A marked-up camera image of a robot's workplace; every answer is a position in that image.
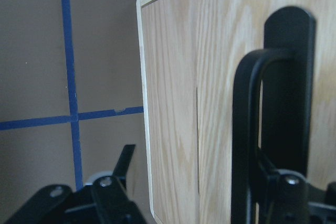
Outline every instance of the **silver screw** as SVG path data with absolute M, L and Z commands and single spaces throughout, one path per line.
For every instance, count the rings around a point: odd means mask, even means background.
M 55 198 L 57 196 L 60 196 L 62 193 L 63 193 L 63 188 L 61 186 L 56 186 L 56 188 L 50 192 L 50 196 L 52 198 Z
M 300 182 L 300 180 L 293 175 L 286 176 L 285 180 L 289 185 L 297 185 Z
M 111 177 L 104 177 L 104 178 L 102 178 L 100 180 L 99 184 L 102 187 L 110 186 L 112 184 Z

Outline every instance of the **wooden panel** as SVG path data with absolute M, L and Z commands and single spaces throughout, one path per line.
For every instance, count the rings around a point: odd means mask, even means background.
M 198 223 L 193 0 L 157 0 L 141 15 L 153 214 Z
M 262 48 L 267 17 L 287 5 L 318 20 L 308 178 L 336 180 L 336 0 L 195 0 L 200 223 L 230 222 L 232 87 L 248 52 Z

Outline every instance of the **blue painter's tape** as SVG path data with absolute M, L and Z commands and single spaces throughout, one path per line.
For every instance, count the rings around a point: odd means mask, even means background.
M 52 116 L 49 118 L 34 118 L 34 119 L 24 119 L 17 121 L 9 121 L 0 123 L 0 131 L 19 129 L 26 127 L 42 126 L 42 125 L 51 125 L 58 123 L 70 123 L 77 120 L 77 117 L 74 116 Z
M 115 111 L 115 110 L 103 110 L 103 111 L 93 111 L 93 112 L 84 112 L 78 114 L 79 120 L 88 120 L 88 119 L 95 119 L 95 118 L 107 118 L 110 116 L 117 116 L 117 115 L 129 115 L 129 114 L 137 114 L 143 113 L 143 107 L 131 107 L 126 108 L 123 111 Z
M 72 46 L 72 24 L 70 0 L 62 1 L 63 31 L 65 44 L 65 57 L 67 64 L 68 94 L 70 115 L 76 117 L 76 121 L 71 123 L 73 164 L 75 167 L 76 190 L 83 187 L 82 161 L 79 141 L 78 105 L 75 83 L 75 58 Z

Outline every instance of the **wooden frame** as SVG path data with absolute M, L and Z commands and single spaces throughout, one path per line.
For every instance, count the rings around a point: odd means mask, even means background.
M 147 155 L 147 169 L 148 169 L 148 184 L 149 184 L 149 200 L 151 213 L 157 223 L 162 223 L 159 217 L 155 214 L 153 208 L 153 189 L 152 189 L 152 165 L 151 165 L 151 147 L 150 147 L 150 134 L 149 134 L 149 112 L 147 100 L 147 80 L 146 80 L 146 65 L 145 65 L 145 50 L 142 29 L 142 16 L 141 10 L 143 7 L 155 2 L 157 0 L 136 0 L 136 11 L 138 20 L 138 33 L 139 33 L 139 47 L 140 47 L 140 63 L 141 63 L 141 80 L 142 80 L 142 98 L 144 110 L 144 124 L 145 124 L 145 139 L 146 139 L 146 155 Z

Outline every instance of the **cabinet door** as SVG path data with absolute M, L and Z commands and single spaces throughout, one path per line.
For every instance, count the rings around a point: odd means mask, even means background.
M 198 223 L 194 0 L 138 0 L 151 211 Z
M 264 22 L 296 5 L 317 19 L 308 180 L 336 180 L 336 0 L 195 0 L 200 223 L 230 223 L 232 92 L 236 68 L 262 48 Z

